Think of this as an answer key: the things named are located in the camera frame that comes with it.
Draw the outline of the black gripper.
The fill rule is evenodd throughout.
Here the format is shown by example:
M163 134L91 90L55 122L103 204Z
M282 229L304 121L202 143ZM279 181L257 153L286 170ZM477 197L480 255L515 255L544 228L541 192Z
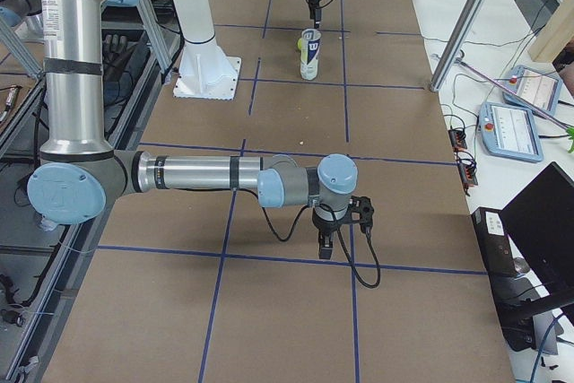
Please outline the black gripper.
M334 211L316 207L313 210L312 221L318 230L318 258L330 260L333 254L333 234L349 221L347 210Z
M313 21L313 28L318 29L321 23L321 2L322 0L306 0L310 9L310 19Z

